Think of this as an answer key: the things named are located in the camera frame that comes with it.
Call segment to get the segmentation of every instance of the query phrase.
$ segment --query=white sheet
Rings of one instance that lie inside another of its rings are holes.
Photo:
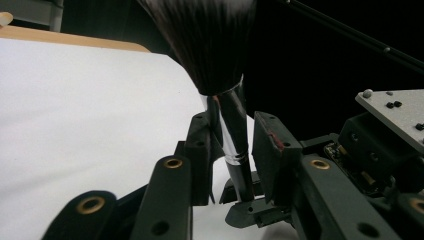
[[[121,198],[145,185],[201,111],[165,55],[0,38],[0,239],[40,239],[86,191]],[[218,161],[216,199],[228,178]],[[296,239],[286,223],[232,228],[230,207],[195,207],[193,239]]]

